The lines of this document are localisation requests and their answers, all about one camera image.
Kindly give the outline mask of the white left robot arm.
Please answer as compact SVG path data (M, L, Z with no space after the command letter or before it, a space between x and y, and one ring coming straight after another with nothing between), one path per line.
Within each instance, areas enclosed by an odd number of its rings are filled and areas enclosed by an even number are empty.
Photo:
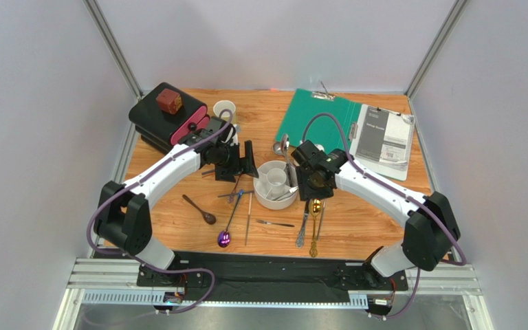
M175 253L153 236L151 210L185 177L206 164L214 165L217 181L234 182L239 175L258 177L252 142L240 144L236 127L211 117L205 128L192 131L143 173L102 187L97 210L87 226L87 239L98 237L114 245L102 254L126 254L159 272L168 271Z

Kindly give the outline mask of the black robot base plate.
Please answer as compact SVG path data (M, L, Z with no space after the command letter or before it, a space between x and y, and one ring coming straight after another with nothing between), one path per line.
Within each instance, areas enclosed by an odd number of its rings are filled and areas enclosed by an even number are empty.
M181 287L189 300L209 293L209 301L230 303L345 303L350 291L409 289L404 272L373 282L362 262L340 259L176 252L169 268L171 275L140 267L137 286Z

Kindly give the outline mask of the gold spoon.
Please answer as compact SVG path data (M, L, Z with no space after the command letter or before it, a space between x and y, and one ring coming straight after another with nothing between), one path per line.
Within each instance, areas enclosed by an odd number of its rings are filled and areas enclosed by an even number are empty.
M309 203L309 215L312 216L312 219L313 219L313 234L311 236L311 245L310 245L310 250L309 250L309 255L312 258L316 258L318 255L317 243L316 243L316 235L317 235L316 234L317 233L316 220L317 220L317 217L321 214L321 212L322 212L321 200L312 199Z

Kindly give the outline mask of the iridescent blue purple spoon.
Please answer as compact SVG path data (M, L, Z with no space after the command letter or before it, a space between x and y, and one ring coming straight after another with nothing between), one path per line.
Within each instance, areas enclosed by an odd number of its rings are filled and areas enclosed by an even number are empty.
M239 206L239 203L240 203L240 200L242 199L242 196L244 195L244 189L240 189L240 191L238 192L237 194L237 197L236 197L236 201L235 201L235 204L234 204L234 207L232 209L232 212L231 212L231 215L230 215L230 218L228 220L228 224L227 226L225 227L224 230L222 230L219 235L218 235L218 238L217 238L217 244L220 248L226 248L229 246L230 242L231 242L231 234L230 234L230 226L231 226L231 223L233 221L233 218L237 212L237 208Z

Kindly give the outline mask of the silver spoon dark handle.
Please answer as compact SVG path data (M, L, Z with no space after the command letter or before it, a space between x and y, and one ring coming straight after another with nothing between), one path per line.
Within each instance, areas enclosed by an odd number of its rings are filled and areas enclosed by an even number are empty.
M290 187L294 187L294 178L292 176L292 164L289 160L288 150L289 150L289 136L287 133L284 133L280 139L280 151L285 158L285 170L287 173L287 181Z

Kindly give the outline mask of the silver table knife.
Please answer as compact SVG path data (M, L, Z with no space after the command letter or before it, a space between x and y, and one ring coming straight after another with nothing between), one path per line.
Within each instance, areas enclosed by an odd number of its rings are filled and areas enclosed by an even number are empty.
M305 244L305 232L306 232L307 220L309 218L309 203L310 203L310 200L306 200L305 208L303 211L301 227L300 227L300 230L298 232L298 236L295 242L295 245L297 248L302 248Z

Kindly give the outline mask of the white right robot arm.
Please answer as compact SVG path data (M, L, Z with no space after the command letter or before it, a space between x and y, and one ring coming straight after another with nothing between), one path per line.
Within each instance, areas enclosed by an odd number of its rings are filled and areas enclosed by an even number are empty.
M404 229L403 239L377 248L364 261L366 273L386 278L413 267L432 271L452 249L461 232L449 199L440 192L427 196L374 173L341 149L321 151L303 142L291 156L297 162L300 199L328 199L335 190L351 193L382 212Z

